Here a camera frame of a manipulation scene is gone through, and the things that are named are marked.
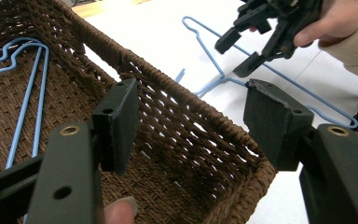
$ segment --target wooden floor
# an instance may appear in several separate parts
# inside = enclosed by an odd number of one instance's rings
[[[109,1],[91,2],[84,5],[72,7],[72,10],[81,18],[98,15],[104,12],[104,7]]]

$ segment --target clamp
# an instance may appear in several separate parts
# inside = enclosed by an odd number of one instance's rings
[[[241,0],[244,5],[238,8],[239,17],[234,26],[220,37],[215,48],[221,54],[230,49],[240,38],[240,32],[251,27],[260,34],[271,30],[267,19],[277,18],[278,26],[261,55],[254,52],[249,58],[234,69],[239,77],[248,77],[265,61],[277,58],[290,59],[296,46],[295,35],[307,25],[320,19],[323,0]]]

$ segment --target hand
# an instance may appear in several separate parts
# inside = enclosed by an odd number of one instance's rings
[[[296,46],[304,46],[316,39],[330,46],[341,42],[358,30],[358,1],[324,0],[322,17],[295,36]]]
[[[117,200],[104,208],[105,224],[133,224],[138,205],[133,197]]]

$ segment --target brown wicker basket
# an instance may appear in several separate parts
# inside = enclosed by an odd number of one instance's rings
[[[138,80],[142,123],[136,146],[124,176],[103,173],[104,203],[133,195],[140,205],[136,223],[249,219],[275,170],[241,127],[59,0],[0,1],[0,55],[7,42],[20,36],[37,38],[51,50],[40,152],[54,128],[88,119],[115,83],[87,58],[87,45],[122,79]],[[17,68],[0,76],[0,170],[5,168],[34,56],[34,50],[22,53]],[[9,64],[6,60],[0,67]],[[30,101],[16,163],[31,157],[37,100]]]

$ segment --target blue wire hanger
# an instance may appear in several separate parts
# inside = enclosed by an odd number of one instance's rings
[[[21,106],[21,112],[19,115],[19,120],[17,122],[16,131],[13,136],[13,141],[10,147],[9,155],[7,157],[7,165],[6,168],[10,168],[13,165],[14,158],[17,151],[17,145],[20,140],[20,134],[21,134],[21,128],[22,124],[25,119],[25,112],[27,110],[27,105],[30,99],[31,90],[34,84],[34,78],[36,75],[37,66],[40,62],[40,57],[42,54],[42,50],[45,50],[45,60],[44,60],[44,67],[43,67],[43,74],[42,74],[42,82],[41,82],[41,88],[39,92],[39,102],[38,102],[38,108],[37,108],[37,116],[36,116],[36,125],[34,130],[34,145],[33,145],[33,152],[32,156],[35,157],[37,155],[38,146],[39,146],[39,139],[40,139],[40,129],[41,129],[41,123],[42,123],[42,112],[43,112],[43,104],[44,104],[44,98],[45,98],[45,89],[46,89],[46,81],[47,81],[47,75],[48,75],[48,57],[49,57],[49,49],[46,45],[41,44],[40,41],[29,38],[29,37],[21,37],[16,38],[9,43],[5,44],[2,48],[3,55],[0,57],[0,62],[7,59],[7,50],[8,48],[17,45],[20,42],[26,41],[25,44],[17,48],[14,53],[11,55],[10,60],[12,62],[11,66],[0,68],[0,73],[13,70],[17,66],[16,57],[19,55],[20,52],[22,52],[24,49],[30,48],[30,47],[38,47],[38,51],[36,53],[35,61],[34,61],[34,67],[32,69],[30,79],[28,82],[28,86],[24,95],[24,100],[22,102]]]
[[[182,18],[182,23],[184,24],[184,26],[192,31],[193,33],[196,34],[196,38],[199,41],[200,45],[202,46],[203,50],[205,51],[205,53],[208,55],[209,59],[212,61],[213,65],[216,67],[216,69],[219,71],[220,74],[220,78],[217,79],[216,81],[206,85],[204,88],[202,88],[200,91],[194,92],[194,94],[200,96],[202,94],[205,94],[207,91],[211,91],[213,88],[215,88],[216,86],[228,82],[228,81],[232,81],[234,83],[237,83],[241,86],[246,87],[244,82],[241,82],[235,78],[232,77],[226,77],[226,75],[224,74],[223,70],[220,68],[219,64],[216,62],[216,60],[213,58],[212,54],[210,53],[210,51],[206,48],[206,46],[204,45],[204,43],[202,42],[201,38],[200,38],[200,33],[198,30],[190,27],[187,23],[186,20],[191,20],[193,22],[195,22],[196,24],[198,24],[199,26],[201,26],[202,28],[204,28],[205,30],[209,31],[210,33],[216,35],[217,37],[221,37],[220,34],[218,34],[216,31],[212,30],[211,28],[209,28],[208,26],[202,24],[201,22],[195,20],[192,17],[189,16],[184,16]],[[240,52],[246,54],[247,56],[250,56],[250,53],[247,52],[246,50],[240,48],[237,45],[234,45],[234,48],[239,50]],[[347,114],[346,112],[344,112],[343,110],[339,109],[338,107],[332,105],[331,103],[327,102],[324,98],[322,98],[321,96],[315,94],[314,92],[308,90],[307,88],[303,87],[302,85],[298,84],[297,82],[295,82],[294,80],[292,80],[290,77],[284,75],[283,73],[279,72],[278,70],[276,70],[275,68],[271,67],[270,65],[263,63],[263,65],[265,67],[267,67],[267,69],[269,69],[271,72],[275,73],[276,75],[282,77],[283,79],[285,79],[286,81],[292,83],[293,85],[295,85],[296,87],[298,87],[299,89],[301,89],[302,91],[304,91],[305,93],[309,94],[310,96],[312,96],[313,98],[319,100],[320,102],[322,102],[324,105],[327,105],[328,107],[332,108],[333,110],[335,110],[336,112],[338,112],[338,114],[342,115],[343,117],[345,117],[346,119],[349,119],[351,121],[351,124],[345,124],[342,122],[339,122],[335,119],[332,119],[328,116],[326,116],[321,110],[319,110],[318,108],[311,106],[311,105],[306,105],[306,107],[312,111],[314,111],[316,114],[318,114],[321,118],[331,122],[331,123],[335,123],[337,125],[349,128],[349,129],[354,129],[358,126],[358,121],[352,117],[351,115]],[[182,69],[182,71],[179,73],[179,75],[176,77],[175,81],[176,82],[180,82],[180,80],[182,79],[182,77],[185,74],[185,69]]]

